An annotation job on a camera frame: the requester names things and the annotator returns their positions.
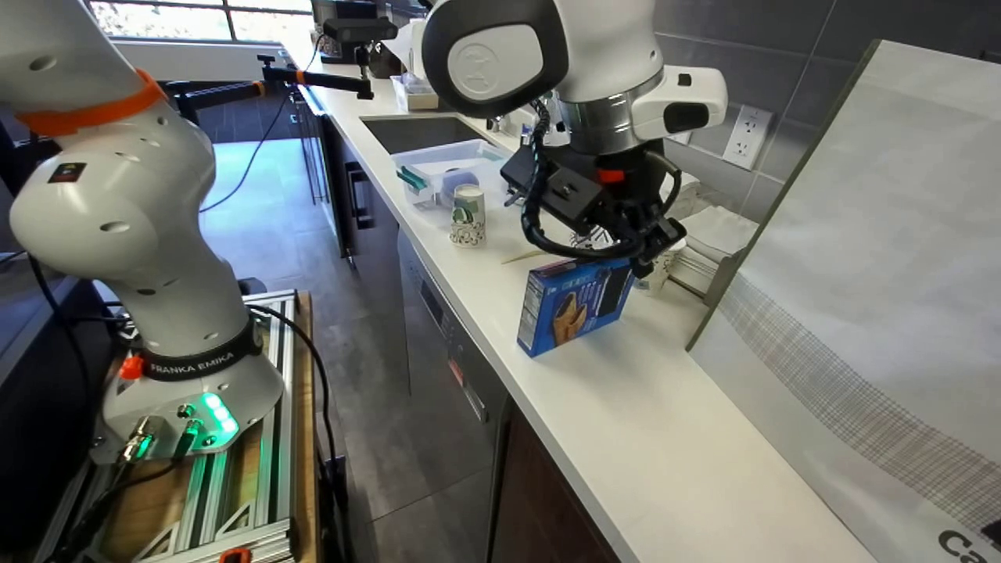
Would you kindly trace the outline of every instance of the cardboard box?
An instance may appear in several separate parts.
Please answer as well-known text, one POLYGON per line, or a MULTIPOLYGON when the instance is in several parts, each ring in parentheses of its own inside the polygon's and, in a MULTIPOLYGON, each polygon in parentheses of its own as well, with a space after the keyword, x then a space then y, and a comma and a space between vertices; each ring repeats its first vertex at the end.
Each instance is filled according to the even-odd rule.
POLYGON ((623 316, 633 290, 629 259, 557 263, 528 271, 518 347, 542 358, 623 316))

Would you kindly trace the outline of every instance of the metal frame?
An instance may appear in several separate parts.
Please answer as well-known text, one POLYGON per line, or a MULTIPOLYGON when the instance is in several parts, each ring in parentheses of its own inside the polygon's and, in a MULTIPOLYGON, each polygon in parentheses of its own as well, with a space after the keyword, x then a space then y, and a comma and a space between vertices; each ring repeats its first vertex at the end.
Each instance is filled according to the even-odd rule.
MULTIPOLYGON (((254 293, 248 304, 269 307, 297 321, 293 290, 254 293)), ((198 456, 189 463, 184 504, 176 524, 169 524, 150 546, 133 558, 133 563, 217 563, 218 555, 248 547, 254 561, 293 561, 293 490, 297 490, 297 460, 293 460, 293 333, 282 321, 269 321, 267 358, 282 372, 284 394, 274 409, 259 423, 259 460, 256 489, 245 508, 221 514, 225 483, 234 466, 227 454, 198 456)), ((79 519, 79 508, 90 508, 96 490, 105 489, 110 471, 85 466, 63 494, 63 504, 35 555, 42 561, 63 530, 79 519)), ((95 563, 105 563, 95 547, 102 532, 95 536, 85 551, 95 563)))
MULTIPOLYGON (((121 2, 121 8, 179 8, 179 11, 206 11, 206 12, 221 12, 227 26, 227 43, 259 43, 259 41, 239 41, 236 29, 230 23, 234 12, 273 12, 273 17, 313 17, 313 11, 282 11, 282 0, 273 0, 274 8, 230 8, 227 0, 218 0, 218 8, 203 8, 203 2, 179 2, 179 0, 102 0, 102 2, 121 2)), ((154 37, 133 37, 133 35, 114 35, 114 41, 154 41, 154 37)))

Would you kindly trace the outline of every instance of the gray floor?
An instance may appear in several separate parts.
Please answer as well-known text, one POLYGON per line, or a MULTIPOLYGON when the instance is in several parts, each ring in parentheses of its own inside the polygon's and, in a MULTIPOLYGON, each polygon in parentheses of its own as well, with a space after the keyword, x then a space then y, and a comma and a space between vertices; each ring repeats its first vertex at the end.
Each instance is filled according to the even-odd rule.
MULTIPOLYGON (((209 201, 239 176, 254 143, 218 148, 209 201)), ((398 237, 388 222, 361 233, 357 269, 308 201, 297 141, 261 148, 248 188, 203 216, 203 234, 236 276, 313 293, 313 334, 333 391, 339 450, 350 463, 350 526, 361 563, 467 563, 447 551, 447 508, 431 501, 405 447, 405 339, 399 321, 398 237)))

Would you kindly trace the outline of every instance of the counter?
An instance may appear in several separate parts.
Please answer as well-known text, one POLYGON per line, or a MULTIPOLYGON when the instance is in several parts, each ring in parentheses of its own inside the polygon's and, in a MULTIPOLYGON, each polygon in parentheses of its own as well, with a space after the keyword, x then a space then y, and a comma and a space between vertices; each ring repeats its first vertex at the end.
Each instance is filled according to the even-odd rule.
POLYGON ((388 81, 374 81, 374 100, 322 88, 313 96, 623 561, 872 561, 685 355, 706 316, 690 293, 634 290, 619 325, 528 359, 517 345, 525 271, 552 256, 513 259, 532 250, 513 210, 491 216, 486 247, 467 250, 405 201, 361 127, 404 115, 388 81))

